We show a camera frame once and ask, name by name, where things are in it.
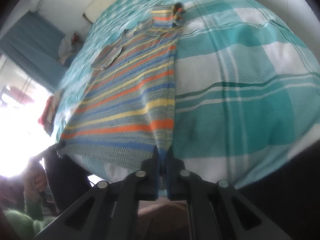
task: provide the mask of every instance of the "plaid bedsheet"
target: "plaid bedsheet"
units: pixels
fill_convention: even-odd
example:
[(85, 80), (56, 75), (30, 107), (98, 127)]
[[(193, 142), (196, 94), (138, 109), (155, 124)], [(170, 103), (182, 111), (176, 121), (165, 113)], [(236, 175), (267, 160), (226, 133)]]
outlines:
[[(118, 0), (93, 24), (61, 88), (53, 138), (83, 97), (90, 65), (146, 8), (181, 2), (175, 58), (173, 151), (203, 179), (241, 187), (263, 178), (320, 138), (320, 66), (287, 25), (254, 0)], [(109, 181), (138, 169), (71, 154)]]

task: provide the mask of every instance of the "blue curtain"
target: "blue curtain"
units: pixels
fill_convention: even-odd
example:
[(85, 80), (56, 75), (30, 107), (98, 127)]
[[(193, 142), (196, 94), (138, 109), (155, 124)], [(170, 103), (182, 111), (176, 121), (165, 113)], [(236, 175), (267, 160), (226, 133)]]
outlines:
[(39, 14), (27, 12), (0, 40), (0, 52), (54, 92), (67, 70), (58, 62), (58, 49), (64, 36)]

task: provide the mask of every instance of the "mattress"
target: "mattress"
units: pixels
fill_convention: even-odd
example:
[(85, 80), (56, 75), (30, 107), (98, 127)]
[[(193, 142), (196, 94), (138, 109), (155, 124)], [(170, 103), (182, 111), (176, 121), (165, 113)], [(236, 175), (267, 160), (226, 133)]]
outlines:
[[(60, 84), (56, 141), (84, 96), (101, 50), (150, 17), (154, 5), (176, 2), (186, 13), (175, 58), (172, 147), (187, 169), (242, 187), (320, 138), (320, 66), (270, 10), (254, 0), (118, 0), (94, 22)], [(111, 182), (139, 169), (91, 153), (70, 156)]]

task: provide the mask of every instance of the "orange stripe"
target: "orange stripe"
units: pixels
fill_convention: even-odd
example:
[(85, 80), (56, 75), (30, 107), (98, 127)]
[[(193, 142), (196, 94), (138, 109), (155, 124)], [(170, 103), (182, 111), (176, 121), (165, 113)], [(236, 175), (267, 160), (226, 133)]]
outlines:
[(71, 134), (62, 134), (61, 138), (70, 139), (80, 135), (93, 135), (93, 134), (105, 134), (105, 133), (121, 133), (121, 132), (153, 132), (160, 129), (173, 129), (173, 119), (165, 120), (154, 120), (149, 125), (137, 124), (137, 125), (126, 125), (111, 128), (99, 128), (94, 130), (79, 131)]
[(158, 78), (162, 78), (162, 77), (164, 77), (164, 76), (173, 75), (173, 74), (174, 74), (174, 71), (173, 71), (173, 70), (169, 70), (169, 71), (160, 73), (160, 74), (158, 74), (158, 75), (156, 75), (156, 76), (149, 77), (149, 78), (144, 79), (143, 81), (141, 81), (141, 82), (140, 82), (137, 86), (135, 86), (135, 87), (129, 88), (129, 89), (125, 90), (125, 91), (122, 91), (121, 93), (118, 93), (118, 94), (116, 94), (116, 95), (114, 95), (114, 96), (112, 96), (112, 97), (106, 98), (106, 99), (104, 99), (104, 100), (102, 100), (102, 101), (100, 101), (100, 102), (98, 102), (98, 103), (95, 103), (95, 104), (93, 104), (93, 105), (87, 106), (87, 107), (85, 107), (85, 108), (78, 108), (75, 112), (76, 112), (76, 113), (83, 113), (83, 112), (85, 112), (85, 111), (88, 110), (88, 109), (95, 108), (95, 107), (97, 107), (97, 106), (100, 106), (100, 105), (108, 102), (108, 101), (114, 100), (114, 99), (116, 99), (116, 98), (118, 98), (118, 97), (124, 96), (124, 95), (129, 94), (129, 93), (131, 93), (131, 92), (134, 92), (134, 91), (136, 91), (136, 90), (139, 90), (144, 84), (146, 84), (146, 83), (148, 83), (148, 82), (150, 82), (150, 81), (156, 80), (156, 79), (158, 79)]
[(152, 55), (151, 57), (145, 58), (144, 60), (139, 61), (138, 63), (130, 66), (129, 68), (124, 69), (123, 71), (115, 74), (114, 76), (111, 76), (111, 77), (109, 77), (108, 79), (105, 79), (105, 80), (103, 80), (102, 82), (100, 82), (100, 83), (98, 83), (98, 84), (90, 87), (89, 90), (93, 90), (93, 89), (95, 89), (95, 88), (98, 88), (98, 87), (104, 85), (105, 83), (109, 82), (110, 80), (112, 80), (112, 79), (114, 79), (114, 78), (122, 75), (123, 73), (129, 71), (130, 69), (132, 69), (132, 68), (134, 68), (134, 67), (137, 67), (137, 66), (139, 66), (139, 65), (147, 62), (148, 60), (151, 60), (151, 59), (153, 59), (153, 58), (155, 58), (155, 57), (158, 57), (158, 56), (160, 56), (160, 55), (162, 55), (162, 54), (165, 54), (165, 53), (167, 53), (169, 50), (175, 49), (175, 48), (176, 48), (176, 46), (170, 46), (168, 49), (166, 49), (166, 50), (164, 50), (164, 51), (161, 51), (161, 52), (159, 52), (159, 53), (157, 53), (157, 54), (155, 54), (155, 55)]
[(168, 21), (168, 20), (171, 20), (172, 19), (172, 16), (169, 16), (169, 17), (153, 17), (155, 20), (158, 20), (158, 21)]

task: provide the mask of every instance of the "silver bolt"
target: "silver bolt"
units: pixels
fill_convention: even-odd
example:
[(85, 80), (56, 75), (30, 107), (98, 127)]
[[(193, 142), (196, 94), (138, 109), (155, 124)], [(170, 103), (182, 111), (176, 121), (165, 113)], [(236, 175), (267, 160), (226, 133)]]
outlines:
[(190, 175), (190, 171), (182, 170), (182, 171), (180, 171), (180, 175), (183, 177), (188, 177)]
[(139, 178), (142, 178), (146, 175), (146, 172), (145, 171), (137, 171), (136, 172), (136, 176), (139, 177)]
[(98, 182), (98, 188), (105, 188), (108, 186), (108, 182), (106, 182), (105, 180), (99, 181)]
[(228, 187), (229, 186), (229, 183), (225, 180), (219, 180), (218, 184), (220, 187)]

